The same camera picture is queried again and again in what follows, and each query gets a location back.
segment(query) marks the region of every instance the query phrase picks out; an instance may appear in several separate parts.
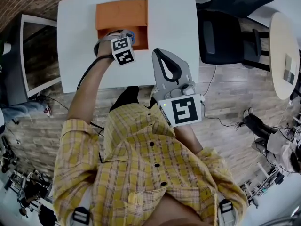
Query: yellow plaid shirt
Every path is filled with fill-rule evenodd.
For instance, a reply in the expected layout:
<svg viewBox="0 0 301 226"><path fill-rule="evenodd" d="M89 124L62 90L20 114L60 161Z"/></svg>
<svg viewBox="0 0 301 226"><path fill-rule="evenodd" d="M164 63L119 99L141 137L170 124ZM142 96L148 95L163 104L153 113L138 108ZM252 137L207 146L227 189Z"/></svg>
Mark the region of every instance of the yellow plaid shirt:
<svg viewBox="0 0 301 226"><path fill-rule="evenodd" d="M109 113L103 164L97 133L82 120L64 123L55 163L54 208L65 225L92 185L94 225L142 225L165 193L217 225L217 191L232 201L240 219L247 199L215 150L194 155L174 135L161 111L140 104Z"/></svg>

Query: orange box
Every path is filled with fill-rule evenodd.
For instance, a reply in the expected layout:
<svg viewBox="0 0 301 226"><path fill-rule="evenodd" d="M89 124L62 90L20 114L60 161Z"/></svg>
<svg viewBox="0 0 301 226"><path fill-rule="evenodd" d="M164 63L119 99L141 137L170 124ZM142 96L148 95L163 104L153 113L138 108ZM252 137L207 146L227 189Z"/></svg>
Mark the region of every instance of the orange box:
<svg viewBox="0 0 301 226"><path fill-rule="evenodd" d="M148 49L148 0L124 0L96 5L95 27L98 38L114 30L135 34L133 50Z"/></svg>

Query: wooden floor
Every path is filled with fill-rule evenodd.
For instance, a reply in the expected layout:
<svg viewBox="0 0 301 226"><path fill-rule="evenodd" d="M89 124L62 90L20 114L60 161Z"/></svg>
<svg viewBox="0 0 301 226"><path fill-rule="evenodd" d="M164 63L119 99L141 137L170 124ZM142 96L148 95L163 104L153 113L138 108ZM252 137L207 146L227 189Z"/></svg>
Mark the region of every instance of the wooden floor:
<svg viewBox="0 0 301 226"><path fill-rule="evenodd" d="M250 30L253 27L266 31L248 20L241 20L242 27ZM213 76L215 65L199 63L199 81L197 92L204 94ZM142 87L139 101L147 104L150 100L152 86ZM110 107L114 104L124 88L99 90L94 112L94 123L104 126ZM74 93L63 94L61 84L56 84L43 92L63 105L69 107ZM52 118L44 114L20 118L20 124L10 122L7 126L14 135L6 130L10 143L20 158L20 170L37 168L53 175L55 157L59 147L60 134L67 110L57 102L49 99ZM288 100L280 100L274 91L271 74L259 69L247 69L242 64L217 65L216 74L206 95L206 116L222 119L224 124L242 121L243 111L249 107L270 126L286 126L292 122L292 116L300 110L299 99L293 105ZM254 135L247 127L235 130L222 126L218 120L203 118L201 123L193 125L195 134L203 146L215 148L222 155L232 170L238 183L252 177L258 168L258 161L267 164L265 158L251 148ZM103 138L99 137L100 148Z"/></svg>

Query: sneaker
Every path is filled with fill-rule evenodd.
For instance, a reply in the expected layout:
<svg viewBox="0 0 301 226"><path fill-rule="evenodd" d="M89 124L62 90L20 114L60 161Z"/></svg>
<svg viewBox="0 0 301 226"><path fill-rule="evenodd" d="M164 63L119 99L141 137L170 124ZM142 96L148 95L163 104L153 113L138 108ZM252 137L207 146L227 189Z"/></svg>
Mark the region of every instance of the sneaker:
<svg viewBox="0 0 301 226"><path fill-rule="evenodd" d="M153 95L154 95L155 93L157 93L157 92L158 92L157 86L154 85L154 87L153 87L152 90L151 90L150 97L152 98Z"/></svg>
<svg viewBox="0 0 301 226"><path fill-rule="evenodd" d="M244 114L243 114L243 118L247 117L248 115L249 115L248 110L245 110L245 111L244 111Z"/></svg>
<svg viewBox="0 0 301 226"><path fill-rule="evenodd" d="M248 109L248 111L249 111L249 114L253 114L253 108L252 108L252 107L250 107L250 108Z"/></svg>
<svg viewBox="0 0 301 226"><path fill-rule="evenodd" d="M51 109L49 108L49 106L46 104L46 108L44 110L44 114L46 114L48 117L51 116Z"/></svg>

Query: wooden round table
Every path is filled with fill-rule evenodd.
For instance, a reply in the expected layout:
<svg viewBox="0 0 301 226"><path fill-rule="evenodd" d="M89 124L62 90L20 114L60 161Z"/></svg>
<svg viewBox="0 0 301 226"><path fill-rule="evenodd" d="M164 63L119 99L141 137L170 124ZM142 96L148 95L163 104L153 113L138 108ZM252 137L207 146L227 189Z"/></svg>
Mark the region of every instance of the wooden round table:
<svg viewBox="0 0 301 226"><path fill-rule="evenodd" d="M293 84L283 79L286 55L296 63ZM298 80L299 46L289 19L279 12L274 13L269 25L269 64L277 96L282 100L287 99L292 94Z"/></svg>

